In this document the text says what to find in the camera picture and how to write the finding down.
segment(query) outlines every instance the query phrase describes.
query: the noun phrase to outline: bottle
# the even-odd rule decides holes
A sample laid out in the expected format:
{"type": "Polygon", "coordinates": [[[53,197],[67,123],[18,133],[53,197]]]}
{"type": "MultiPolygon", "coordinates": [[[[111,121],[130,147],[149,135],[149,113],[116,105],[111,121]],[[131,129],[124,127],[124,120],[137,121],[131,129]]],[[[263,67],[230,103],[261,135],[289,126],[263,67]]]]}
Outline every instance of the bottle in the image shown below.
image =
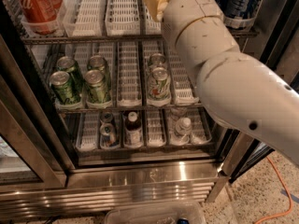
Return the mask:
{"type": "Polygon", "coordinates": [[[173,134],[171,135],[171,144],[183,146],[188,144],[189,135],[192,132],[192,124],[189,118],[180,118],[175,125],[173,134]]]}
{"type": "Polygon", "coordinates": [[[130,112],[124,122],[126,133],[126,147],[138,148],[143,146],[141,118],[136,112],[130,112]]]}

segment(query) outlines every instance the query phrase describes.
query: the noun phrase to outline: bottle cap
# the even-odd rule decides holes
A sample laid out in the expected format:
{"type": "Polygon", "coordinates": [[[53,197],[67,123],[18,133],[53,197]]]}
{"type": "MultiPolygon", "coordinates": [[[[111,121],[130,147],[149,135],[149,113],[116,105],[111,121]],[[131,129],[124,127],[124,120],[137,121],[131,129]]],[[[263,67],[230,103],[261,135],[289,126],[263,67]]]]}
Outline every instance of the bottle cap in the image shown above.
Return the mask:
{"type": "Polygon", "coordinates": [[[135,122],[137,120],[138,116],[136,114],[136,112],[130,112],[128,115],[128,119],[131,122],[135,122]]]}
{"type": "Polygon", "coordinates": [[[191,126],[191,120],[189,118],[183,118],[181,121],[181,126],[184,128],[189,128],[191,126]]]}

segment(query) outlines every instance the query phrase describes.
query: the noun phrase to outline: glass-door refrigerator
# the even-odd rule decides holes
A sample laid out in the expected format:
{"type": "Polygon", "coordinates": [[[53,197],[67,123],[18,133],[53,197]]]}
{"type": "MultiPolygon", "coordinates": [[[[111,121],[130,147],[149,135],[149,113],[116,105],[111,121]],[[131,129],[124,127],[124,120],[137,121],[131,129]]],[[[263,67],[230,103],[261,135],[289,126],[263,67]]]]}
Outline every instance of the glass-door refrigerator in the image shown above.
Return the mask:
{"type": "MultiPolygon", "coordinates": [[[[256,25],[230,30],[244,51],[264,35],[259,14],[269,0],[259,1],[256,25]]],[[[273,11],[279,15],[286,6],[273,11]]],[[[1,220],[213,202],[256,147],[253,138],[208,115],[142,0],[64,0],[54,24],[37,28],[17,0],[1,0],[0,9],[1,220]],[[39,34],[52,25],[53,34],[39,34]],[[155,53],[168,63],[171,99],[165,105],[149,99],[150,92],[155,95],[148,85],[155,53]],[[96,56],[105,58],[110,73],[105,102],[93,103],[93,86],[84,86],[71,105],[59,101],[50,86],[59,63],[75,61],[86,78],[96,56]],[[126,122],[132,111],[141,123],[135,147],[126,122]],[[107,115],[114,129],[108,135],[107,115]],[[192,124],[183,144],[173,140],[178,117],[192,124]]]]}

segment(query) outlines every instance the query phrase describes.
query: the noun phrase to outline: terrazzo floor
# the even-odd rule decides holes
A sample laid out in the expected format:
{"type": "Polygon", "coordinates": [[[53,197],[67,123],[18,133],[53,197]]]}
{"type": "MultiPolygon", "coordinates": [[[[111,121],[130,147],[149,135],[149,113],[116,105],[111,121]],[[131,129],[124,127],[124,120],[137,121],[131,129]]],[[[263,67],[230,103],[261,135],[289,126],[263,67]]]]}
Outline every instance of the terrazzo floor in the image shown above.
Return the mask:
{"type": "MultiPolygon", "coordinates": [[[[299,223],[299,168],[276,152],[269,155],[281,173],[293,198],[292,212],[285,217],[271,219],[263,224],[299,223]]],[[[206,224],[252,224],[264,216],[288,210],[289,200],[267,159],[255,165],[234,184],[227,184],[214,203],[203,203],[206,224]]],[[[60,217],[21,224],[104,224],[105,215],[60,217]]]]}

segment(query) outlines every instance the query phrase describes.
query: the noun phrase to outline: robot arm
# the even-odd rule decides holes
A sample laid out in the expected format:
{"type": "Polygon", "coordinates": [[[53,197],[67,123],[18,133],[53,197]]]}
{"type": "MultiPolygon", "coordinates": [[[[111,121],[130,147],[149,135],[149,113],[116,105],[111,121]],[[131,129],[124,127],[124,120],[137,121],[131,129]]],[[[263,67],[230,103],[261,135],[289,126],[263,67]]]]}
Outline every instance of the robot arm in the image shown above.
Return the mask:
{"type": "Polygon", "coordinates": [[[208,114],[274,148],[299,166],[299,95],[243,54],[214,0],[170,0],[162,35],[184,63],[208,114]]]}

